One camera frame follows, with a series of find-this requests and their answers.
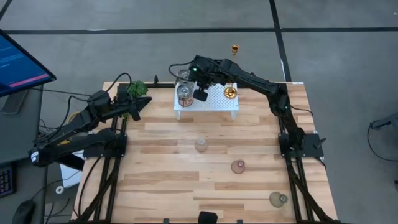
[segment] concrete floor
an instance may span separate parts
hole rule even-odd
[[[0,7],[5,3],[0,0]],[[276,0],[281,27],[398,27],[395,0]],[[13,0],[0,21],[4,30],[273,27],[268,1]],[[195,54],[230,58],[272,81],[284,80],[275,34],[13,35],[58,78],[48,89],[93,93],[121,72],[136,80],[157,75],[170,81],[171,63]],[[398,111],[398,32],[284,33],[292,80],[305,82],[315,125],[324,144],[328,178],[339,219],[350,223],[397,223],[398,163],[369,150],[369,122]],[[67,95],[44,93],[42,119],[58,126]],[[71,112],[85,105],[73,101]],[[373,148],[398,159],[391,127],[371,132]],[[54,164],[49,182],[60,178]],[[52,188],[47,201],[68,197]],[[71,213],[69,207],[65,213]]]

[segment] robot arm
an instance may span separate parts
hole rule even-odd
[[[70,158],[73,152],[93,147],[118,150],[118,147],[126,141],[126,137],[116,134],[115,130],[110,128],[65,144],[63,142],[78,133],[95,129],[100,122],[105,123],[106,120],[122,116],[124,113],[129,113],[134,121],[139,121],[141,119],[139,111],[151,99],[151,97],[130,97],[125,86],[118,87],[118,94],[114,100],[111,100],[109,94],[103,90],[96,92],[87,100],[87,107],[78,113],[69,124],[34,142],[34,148],[29,151],[33,165],[43,167],[53,162],[62,163],[61,161],[66,157]]]
[[[195,90],[193,97],[206,101],[205,90],[212,85],[239,83],[267,96],[272,114],[278,116],[289,134],[289,146],[294,150],[304,147],[305,133],[297,126],[290,107],[290,99],[285,83],[272,83],[259,78],[253,73],[245,72],[228,59],[213,60],[197,55],[189,66],[190,81],[196,82],[199,90]]]

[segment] wooden tabletop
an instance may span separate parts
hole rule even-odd
[[[106,82],[103,89],[110,84]],[[111,97],[117,86],[109,92]],[[310,109],[304,85],[287,86],[292,106]],[[229,112],[183,112],[177,121],[173,88],[150,88],[148,96],[152,101],[141,111],[141,121],[130,118],[127,124],[128,145],[121,161],[112,223],[162,223],[163,218],[173,223],[197,223],[200,211],[217,213],[218,223],[236,223],[238,219],[244,223],[295,223],[277,139],[279,124],[264,95],[238,89],[235,121]],[[293,114],[300,127],[313,132],[309,112],[293,110]],[[109,126],[110,122],[98,129]],[[204,153],[194,147],[199,137],[209,144]],[[231,163],[237,159],[246,162],[242,174],[231,171]],[[95,160],[85,162],[77,196]],[[310,193],[326,214],[337,218],[325,168],[312,158],[303,158],[303,163]],[[83,208],[98,191],[102,167],[103,159],[88,180]],[[281,208],[269,202],[275,191],[289,198]],[[103,218],[108,194],[104,198]],[[306,218],[302,200],[300,203]]]

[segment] green plant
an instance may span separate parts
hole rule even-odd
[[[143,81],[138,80],[131,83],[131,86],[127,89],[127,92],[132,97],[146,96],[148,92],[148,87]],[[129,113],[125,113],[123,115],[123,118],[127,119],[128,117]]]

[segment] white shelf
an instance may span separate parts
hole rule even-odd
[[[238,89],[236,83],[233,84],[233,87]],[[188,107],[182,107],[178,103],[177,88],[178,85],[176,85],[174,91],[174,110],[178,120],[181,118],[181,112],[183,111],[229,111],[231,112],[232,120],[236,118],[239,111],[238,96],[233,99],[225,97],[225,87],[223,85],[216,84],[215,86],[209,87],[208,90],[205,90],[205,92],[208,93],[208,97],[205,102],[194,99],[192,105]]]

